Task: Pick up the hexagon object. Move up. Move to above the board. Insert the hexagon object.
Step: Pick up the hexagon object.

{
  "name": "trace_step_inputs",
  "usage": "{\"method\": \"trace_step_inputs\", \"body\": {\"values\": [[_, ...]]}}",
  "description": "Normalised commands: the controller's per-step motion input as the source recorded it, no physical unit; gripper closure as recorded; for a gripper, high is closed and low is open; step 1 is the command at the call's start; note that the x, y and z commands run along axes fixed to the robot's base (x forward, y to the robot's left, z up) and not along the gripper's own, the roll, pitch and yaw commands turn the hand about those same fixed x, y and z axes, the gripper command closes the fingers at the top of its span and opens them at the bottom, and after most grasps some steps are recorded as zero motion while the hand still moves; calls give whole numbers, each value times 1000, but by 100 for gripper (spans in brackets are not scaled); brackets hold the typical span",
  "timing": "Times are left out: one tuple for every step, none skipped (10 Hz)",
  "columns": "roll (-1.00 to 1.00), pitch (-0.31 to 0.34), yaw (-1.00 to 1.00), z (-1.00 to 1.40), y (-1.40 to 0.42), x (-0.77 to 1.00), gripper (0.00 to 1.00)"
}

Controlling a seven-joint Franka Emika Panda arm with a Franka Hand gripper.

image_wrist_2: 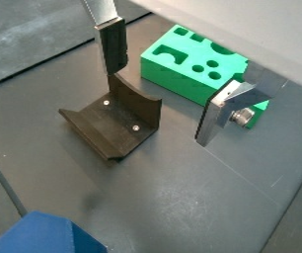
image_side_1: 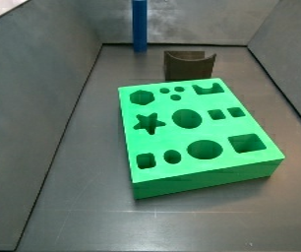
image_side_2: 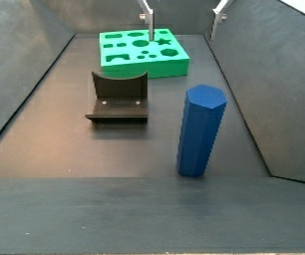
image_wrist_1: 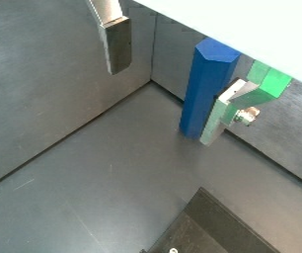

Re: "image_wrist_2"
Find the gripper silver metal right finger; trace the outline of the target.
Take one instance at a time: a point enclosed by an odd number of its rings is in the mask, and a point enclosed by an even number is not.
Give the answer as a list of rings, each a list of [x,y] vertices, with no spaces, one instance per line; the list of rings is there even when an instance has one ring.
[[[251,106],[274,98],[289,81],[254,62],[249,63],[243,78],[243,82],[231,79],[207,101],[195,133],[202,146],[210,143],[229,122],[245,127],[254,117]]]

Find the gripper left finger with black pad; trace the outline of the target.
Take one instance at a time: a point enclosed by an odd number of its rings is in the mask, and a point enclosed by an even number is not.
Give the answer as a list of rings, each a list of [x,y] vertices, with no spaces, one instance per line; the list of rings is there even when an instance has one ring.
[[[114,0],[80,0],[96,30],[108,75],[118,73],[128,64],[126,19],[118,14]]]

